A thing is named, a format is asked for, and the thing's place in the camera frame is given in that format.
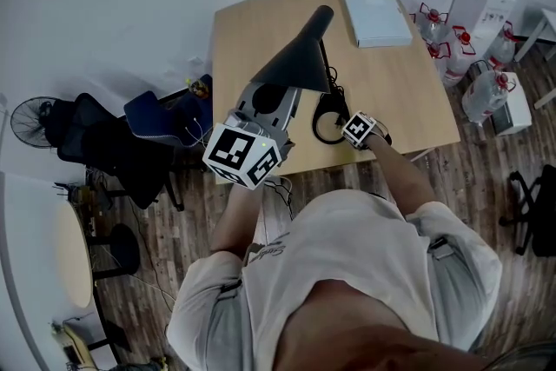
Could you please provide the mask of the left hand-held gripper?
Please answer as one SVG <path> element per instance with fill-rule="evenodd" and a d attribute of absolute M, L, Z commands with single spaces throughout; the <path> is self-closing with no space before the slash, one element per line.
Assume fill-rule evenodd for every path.
<path fill-rule="evenodd" d="M 294 143 L 288 125 L 302 90 L 249 83 L 223 123 L 217 123 L 202 160 L 224 181 L 257 189 L 287 158 Z"/>

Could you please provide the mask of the beige desktop device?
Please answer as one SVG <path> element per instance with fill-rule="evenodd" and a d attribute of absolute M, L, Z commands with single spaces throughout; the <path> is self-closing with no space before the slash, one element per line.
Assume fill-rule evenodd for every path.
<path fill-rule="evenodd" d="M 51 323 L 51 334 L 65 355 L 67 371 L 99 371 L 93 349 L 67 322 Z"/>

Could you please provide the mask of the light wooden desk white legs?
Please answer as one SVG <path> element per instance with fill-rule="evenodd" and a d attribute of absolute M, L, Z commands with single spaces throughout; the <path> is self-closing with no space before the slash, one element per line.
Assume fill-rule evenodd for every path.
<path fill-rule="evenodd" d="M 358 48 L 344 0 L 245 0 L 218 10 L 212 41 L 213 107 L 223 122 L 257 72 L 301 31 L 321 5 L 334 10 L 323 42 L 338 72 L 348 108 L 363 111 L 388 129 L 403 154 L 424 152 L 460 139 L 447 93 L 424 41 L 408 46 Z M 303 90 L 288 125 L 295 144 L 276 169 L 286 176 L 364 162 L 371 152 L 347 143 L 319 142 L 311 126 L 320 93 Z"/>

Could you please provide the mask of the person's chin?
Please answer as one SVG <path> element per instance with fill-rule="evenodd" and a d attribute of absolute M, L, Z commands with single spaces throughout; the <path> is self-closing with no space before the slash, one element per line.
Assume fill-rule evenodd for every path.
<path fill-rule="evenodd" d="M 488 360 L 411 334 L 384 303 L 320 281 L 289 316 L 273 371 L 483 371 Z"/>

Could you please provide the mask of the white water dispenser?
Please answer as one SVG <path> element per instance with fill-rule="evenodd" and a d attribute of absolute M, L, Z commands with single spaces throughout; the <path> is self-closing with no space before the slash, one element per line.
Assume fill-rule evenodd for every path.
<path fill-rule="evenodd" d="M 482 58 L 499 34 L 516 0 L 453 0 L 447 26 L 459 26 L 471 37 L 478 58 Z"/>

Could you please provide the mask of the black mesh office chair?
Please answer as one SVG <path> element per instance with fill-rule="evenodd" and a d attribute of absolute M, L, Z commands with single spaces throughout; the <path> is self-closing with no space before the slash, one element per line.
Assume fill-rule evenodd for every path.
<path fill-rule="evenodd" d="M 170 174 L 175 171 L 174 149 L 133 135 L 127 122 L 113 116 L 93 96 L 74 101 L 56 99 L 39 122 L 49 144 L 65 162 L 80 163 L 118 179 L 122 195 L 146 209 L 163 189 L 179 211 Z"/>

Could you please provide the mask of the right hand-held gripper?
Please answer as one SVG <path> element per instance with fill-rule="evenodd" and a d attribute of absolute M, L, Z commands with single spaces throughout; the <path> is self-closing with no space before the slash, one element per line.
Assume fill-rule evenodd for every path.
<path fill-rule="evenodd" d="M 341 135 L 358 150 L 369 150 L 367 138 L 370 135 L 376 135 L 392 145 L 392 138 L 387 127 L 381 121 L 362 111 L 357 111 L 350 117 L 342 127 Z"/>

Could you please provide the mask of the person's right forearm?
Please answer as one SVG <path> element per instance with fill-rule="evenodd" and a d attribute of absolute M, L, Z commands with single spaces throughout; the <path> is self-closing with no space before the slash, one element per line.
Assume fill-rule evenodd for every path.
<path fill-rule="evenodd" d="M 427 177 L 387 141 L 375 134 L 366 139 L 385 177 L 388 189 L 403 215 L 413 214 L 421 206 L 436 202 Z"/>

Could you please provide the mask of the white side table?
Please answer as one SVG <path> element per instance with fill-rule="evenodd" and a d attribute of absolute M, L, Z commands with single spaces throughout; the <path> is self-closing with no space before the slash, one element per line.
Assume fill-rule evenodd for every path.
<path fill-rule="evenodd" d="M 540 35 L 542 32 L 549 28 L 552 30 L 553 34 L 556 36 L 556 11 L 542 9 L 541 10 L 541 17 L 538 21 L 537 25 L 534 27 L 533 31 L 531 32 L 530 36 L 525 40 L 522 44 L 520 49 L 514 56 L 514 61 L 519 62 L 526 53 L 533 47 L 533 45 L 539 40 Z M 544 55 L 544 59 L 546 62 L 550 62 L 552 59 L 556 60 L 556 42 L 552 46 L 552 48 Z M 535 109 L 540 109 L 551 102 L 553 99 L 556 99 L 556 87 L 554 87 L 551 91 L 543 95 L 539 100 L 535 102 L 533 107 Z"/>

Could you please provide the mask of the round wooden table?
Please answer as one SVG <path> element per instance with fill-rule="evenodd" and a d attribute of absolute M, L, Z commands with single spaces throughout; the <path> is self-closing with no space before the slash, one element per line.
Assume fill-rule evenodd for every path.
<path fill-rule="evenodd" d="M 93 296 L 92 267 L 82 224 L 69 202 L 57 208 L 54 235 L 63 289 L 75 306 L 87 308 Z"/>

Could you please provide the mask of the black round stool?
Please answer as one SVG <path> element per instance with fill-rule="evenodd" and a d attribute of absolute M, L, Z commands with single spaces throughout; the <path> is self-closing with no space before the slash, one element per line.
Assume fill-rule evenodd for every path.
<path fill-rule="evenodd" d="M 134 275 L 139 269 L 141 262 L 140 249 L 136 236 L 129 226 L 118 223 L 112 228 L 109 235 L 88 235 L 85 240 L 89 247 L 108 246 L 109 253 L 116 263 L 116 267 L 113 269 L 93 271 L 92 278 L 94 281 L 122 275 Z"/>

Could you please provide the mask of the black desk lamp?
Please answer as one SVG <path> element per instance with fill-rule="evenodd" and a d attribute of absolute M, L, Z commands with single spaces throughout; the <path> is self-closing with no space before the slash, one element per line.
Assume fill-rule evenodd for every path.
<path fill-rule="evenodd" d="M 344 89 L 337 84 L 338 72 L 328 63 L 323 36 L 334 17 L 334 10 L 319 6 L 299 34 L 280 50 L 251 79 L 255 87 L 250 99 L 254 116 L 268 116 L 272 126 L 284 130 L 294 117 L 301 92 L 321 94 L 311 121 L 319 142 L 336 145 L 343 136 L 327 139 L 319 133 L 318 121 L 326 114 L 335 114 L 335 125 L 345 124 L 350 115 Z"/>

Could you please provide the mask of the black standing fan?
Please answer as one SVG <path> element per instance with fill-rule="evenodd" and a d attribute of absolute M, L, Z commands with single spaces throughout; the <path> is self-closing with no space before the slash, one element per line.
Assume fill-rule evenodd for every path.
<path fill-rule="evenodd" d="M 10 116 L 10 127 L 14 136 L 22 143 L 36 149 L 49 149 L 52 145 L 45 131 L 56 98 L 33 97 L 20 103 Z"/>

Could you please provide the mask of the flat white box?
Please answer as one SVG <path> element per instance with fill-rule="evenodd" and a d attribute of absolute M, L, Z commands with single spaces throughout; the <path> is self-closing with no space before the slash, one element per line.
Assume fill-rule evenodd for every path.
<path fill-rule="evenodd" d="M 408 46 L 413 35 L 397 0 L 344 0 L 358 48 Z"/>

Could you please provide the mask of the black swivel office chair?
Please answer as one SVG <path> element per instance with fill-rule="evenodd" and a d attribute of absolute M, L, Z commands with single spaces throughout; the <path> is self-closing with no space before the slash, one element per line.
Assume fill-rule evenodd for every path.
<path fill-rule="evenodd" d="M 556 257 L 556 167 L 546 164 L 530 187 L 519 171 L 512 172 L 509 181 L 520 185 L 524 197 L 512 219 L 499 219 L 502 227 L 526 224 L 523 242 L 515 248 L 515 254 L 523 256 L 531 243 L 537 257 Z"/>

